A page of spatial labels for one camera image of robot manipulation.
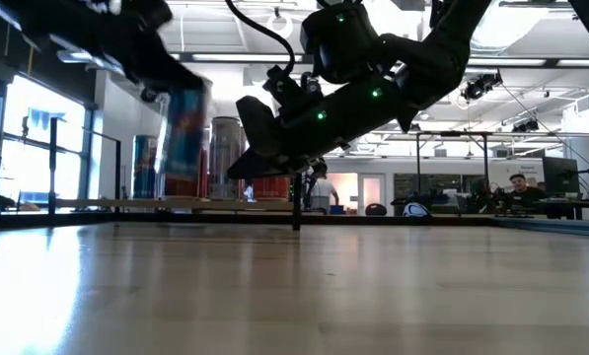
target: white shirt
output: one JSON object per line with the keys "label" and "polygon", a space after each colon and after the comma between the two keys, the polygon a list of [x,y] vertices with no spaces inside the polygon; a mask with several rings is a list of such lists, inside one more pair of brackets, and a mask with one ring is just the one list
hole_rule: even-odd
{"label": "white shirt", "polygon": [[335,193],[335,187],[329,181],[324,178],[316,180],[316,184],[312,189],[312,196],[314,197],[330,197]]}

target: green led light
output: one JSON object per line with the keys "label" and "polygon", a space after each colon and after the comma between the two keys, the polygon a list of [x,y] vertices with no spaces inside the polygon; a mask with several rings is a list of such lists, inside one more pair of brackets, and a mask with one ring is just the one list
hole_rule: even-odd
{"label": "green led light", "polygon": [[382,94],[383,94],[382,89],[375,89],[371,92],[371,96],[373,98],[379,98],[382,96]]}

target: wooden floor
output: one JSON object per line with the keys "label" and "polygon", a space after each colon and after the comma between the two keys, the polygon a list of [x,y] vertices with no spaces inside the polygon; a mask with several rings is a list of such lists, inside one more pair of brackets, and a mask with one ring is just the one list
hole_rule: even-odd
{"label": "wooden floor", "polygon": [[153,224],[3,233],[0,354],[21,353],[589,354],[589,239]]}

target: doorway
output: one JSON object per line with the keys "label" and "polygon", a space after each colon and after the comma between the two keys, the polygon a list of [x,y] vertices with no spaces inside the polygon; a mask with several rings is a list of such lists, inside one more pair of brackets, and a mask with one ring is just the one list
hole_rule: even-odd
{"label": "doorway", "polygon": [[373,203],[386,206],[386,177],[384,174],[358,175],[358,215],[364,216],[366,207]]}

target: black cable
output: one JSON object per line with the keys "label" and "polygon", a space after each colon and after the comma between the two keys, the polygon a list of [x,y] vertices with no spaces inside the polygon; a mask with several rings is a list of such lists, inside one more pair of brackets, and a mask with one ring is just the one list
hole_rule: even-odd
{"label": "black cable", "polygon": [[439,23],[439,11],[441,11],[441,2],[439,0],[432,0],[432,10],[430,11],[430,29],[434,29]]}
{"label": "black cable", "polygon": [[292,70],[294,70],[294,64],[296,61],[296,58],[294,56],[294,49],[292,48],[290,43],[287,40],[285,40],[285,38],[283,38],[282,36],[265,28],[264,26],[256,23],[255,21],[249,19],[248,17],[246,17],[246,15],[242,14],[242,12],[239,11],[239,9],[235,6],[235,4],[233,4],[233,0],[225,0],[225,2],[226,2],[226,5],[228,6],[228,8],[233,13],[233,15],[235,15],[238,19],[240,19],[244,24],[246,24],[246,25],[250,26],[251,28],[259,31],[260,33],[276,40],[282,46],[285,47],[285,50],[287,50],[287,54],[290,56],[290,60],[287,63],[287,66],[285,67],[285,69],[283,69],[282,75],[289,76],[290,73],[292,72]]}

